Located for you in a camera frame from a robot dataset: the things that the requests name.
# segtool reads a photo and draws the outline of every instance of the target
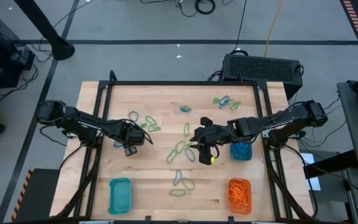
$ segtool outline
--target concrete floor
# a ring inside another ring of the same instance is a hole
[[[80,6],[86,3],[85,0],[36,2],[52,24],[67,14],[73,4]],[[243,0],[234,0],[224,6],[221,1],[216,2],[216,10],[212,14],[197,14],[187,18],[180,14],[173,1],[141,4],[135,0],[93,0],[75,13],[71,24],[63,20],[57,26],[57,31],[62,34],[67,27],[68,40],[144,41],[128,42],[125,45],[114,41],[104,44],[89,41],[87,44],[75,45],[76,53],[68,60],[56,62],[50,59],[42,64],[36,63],[39,68],[38,79],[28,89],[13,93],[0,103],[0,122],[6,125],[6,131],[0,135],[0,205],[45,81],[48,83],[49,78],[53,78],[47,99],[76,105],[81,82],[108,79],[110,70],[115,71],[119,80],[206,80],[221,68],[224,54],[234,47],[234,44],[219,44],[219,41],[224,43],[237,38],[244,3]],[[279,3],[279,0],[248,0],[240,39],[265,40]],[[183,10],[187,14],[194,11],[191,0],[184,2]],[[41,38],[13,0],[0,0],[0,18],[22,40]],[[163,44],[148,40],[176,41]],[[184,40],[195,40],[197,44],[183,44]],[[207,40],[218,41],[217,44],[207,44]],[[328,105],[337,98],[337,82],[358,80],[358,45],[347,42],[357,40],[357,37],[338,0],[286,0],[273,30],[272,40],[295,40],[288,45],[279,42],[270,45],[268,57],[299,60],[305,66],[304,86],[298,92],[297,101],[314,99],[323,106]],[[300,45],[296,40],[306,40],[305,45]],[[327,45],[326,40],[342,42],[339,45]],[[249,43],[239,45],[239,48],[248,51],[250,55],[263,56],[265,45]],[[330,114],[324,127],[314,131],[317,142],[321,142],[327,133],[343,122],[343,112],[338,108]],[[57,169],[62,161],[64,147],[41,136],[39,128],[36,127],[27,157],[19,169],[21,172],[13,178],[18,179],[17,185],[13,185],[12,197],[6,199],[10,200],[10,204],[6,214],[0,214],[0,222],[2,219],[5,222],[11,219],[22,181],[29,169]],[[55,128],[46,133],[66,141]],[[344,126],[316,149],[344,152],[351,148],[349,132]],[[318,217],[323,220],[342,221],[344,218],[333,212],[338,206],[324,204],[322,207],[324,209],[320,209],[322,212]]]

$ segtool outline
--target wooden tabletop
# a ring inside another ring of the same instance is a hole
[[[93,112],[97,86],[98,82],[83,82],[77,104],[79,110],[90,114]],[[268,92],[274,113],[288,106],[282,83],[268,83]],[[102,97],[101,112],[105,95],[106,91]],[[213,99],[224,95],[240,101],[240,107],[235,111],[228,106],[220,110],[218,105],[213,104]],[[261,91],[260,95],[265,110]],[[180,105],[189,106],[191,113],[181,112]],[[253,143],[252,159],[247,162],[233,161],[228,144],[220,147],[221,155],[211,166],[200,164],[195,150],[196,162],[190,162],[184,152],[176,156],[171,164],[166,162],[177,142],[189,142],[203,116],[220,125],[226,125],[226,121],[230,119],[257,117],[251,86],[113,86],[108,119],[128,118],[130,111],[139,113],[138,124],[144,123],[146,116],[151,116],[161,130],[150,133],[154,145],[145,141],[143,146],[137,148],[138,153],[130,157],[126,157],[122,149],[113,148],[112,139],[104,139],[92,219],[144,220],[146,215],[151,215],[153,220],[225,221],[228,216],[233,215],[227,208],[227,184],[231,178],[238,177],[251,182],[252,212],[247,216],[234,215],[234,219],[274,221],[261,138]],[[190,135],[184,137],[184,125],[187,122],[190,124]],[[296,141],[290,140],[288,144],[298,149]],[[77,139],[69,140],[65,156],[78,146]],[[51,215],[56,215],[77,190],[84,155],[85,149],[82,149],[63,166]],[[289,191],[311,215],[313,208],[300,158],[290,150],[283,149],[282,161]],[[196,187],[194,190],[187,190],[186,195],[180,198],[168,194],[171,189],[184,189],[183,184],[173,186],[177,169],[181,170],[183,177],[193,180]],[[114,216],[108,212],[109,182],[120,177],[127,177],[132,182],[132,210],[126,215]],[[281,216],[285,217],[282,194],[278,188],[277,192]],[[87,199],[88,191],[83,197],[81,214],[85,214]]]

